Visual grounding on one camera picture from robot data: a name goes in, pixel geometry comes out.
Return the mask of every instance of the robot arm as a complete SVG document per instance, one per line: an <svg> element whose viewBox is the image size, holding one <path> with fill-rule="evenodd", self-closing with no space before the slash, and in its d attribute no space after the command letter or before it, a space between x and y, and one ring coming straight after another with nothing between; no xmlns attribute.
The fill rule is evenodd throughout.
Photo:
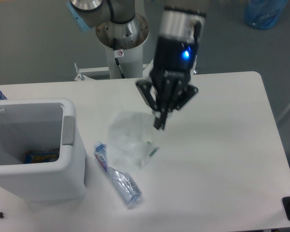
<svg viewBox="0 0 290 232"><path fill-rule="evenodd" d="M103 22L130 22L135 16L134 0L71 0L67 6L82 30Z"/></svg>
<svg viewBox="0 0 290 232"><path fill-rule="evenodd" d="M190 83L190 72L195 68L209 0L160 1L166 6L153 70L149 79L136 82L144 101L154 111L154 127L158 130L165 128L169 113L180 110L198 92ZM110 21L106 35L114 50L131 49L129 46L140 36L134 0L71 0L67 5L82 29Z"/></svg>
<svg viewBox="0 0 290 232"><path fill-rule="evenodd" d="M164 129L168 113L180 110L197 92L190 84L205 14L166 6L150 79L136 82L146 104L155 112L156 129Z"/></svg>

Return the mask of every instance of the gray floor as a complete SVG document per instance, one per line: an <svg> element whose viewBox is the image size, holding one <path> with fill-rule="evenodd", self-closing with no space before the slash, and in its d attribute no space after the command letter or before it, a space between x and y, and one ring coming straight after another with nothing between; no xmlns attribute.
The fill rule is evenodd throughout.
<svg viewBox="0 0 290 232"><path fill-rule="evenodd" d="M0 1L0 84L71 81L79 68L106 66L95 31L81 32L70 17L67 0ZM150 23L144 62L154 55L163 6L137 1ZM290 102L290 0L269 30L243 22L245 0L211 0L198 73L257 71L275 117ZM290 162L290 120L280 130Z"/></svg>

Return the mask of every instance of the bottle cap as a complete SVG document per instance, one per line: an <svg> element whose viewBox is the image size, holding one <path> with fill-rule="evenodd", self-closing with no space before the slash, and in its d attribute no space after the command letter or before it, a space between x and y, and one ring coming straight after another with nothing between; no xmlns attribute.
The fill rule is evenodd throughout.
<svg viewBox="0 0 290 232"><path fill-rule="evenodd" d="M94 145L93 145L93 147L95 148L95 149L97 149L97 147L99 147L100 145L104 145L101 141L97 141Z"/></svg>

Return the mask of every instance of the bottle label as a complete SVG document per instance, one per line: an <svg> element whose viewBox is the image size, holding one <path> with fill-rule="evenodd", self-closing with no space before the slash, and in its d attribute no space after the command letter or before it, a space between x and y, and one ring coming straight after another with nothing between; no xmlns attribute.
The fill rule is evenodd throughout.
<svg viewBox="0 0 290 232"><path fill-rule="evenodd" d="M103 169L107 172L107 163L104 155L100 152L95 152L95 157L97 158Z"/></svg>

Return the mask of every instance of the blue led light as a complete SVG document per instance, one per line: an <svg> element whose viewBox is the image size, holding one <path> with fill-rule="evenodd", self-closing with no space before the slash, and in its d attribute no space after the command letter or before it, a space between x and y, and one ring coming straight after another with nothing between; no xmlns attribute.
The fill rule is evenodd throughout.
<svg viewBox="0 0 290 232"><path fill-rule="evenodd" d="M182 53L182 58L183 58L183 59L189 59L189 58L190 58L190 53L189 53L188 50L186 50L186 51L184 51L184 52Z"/></svg>

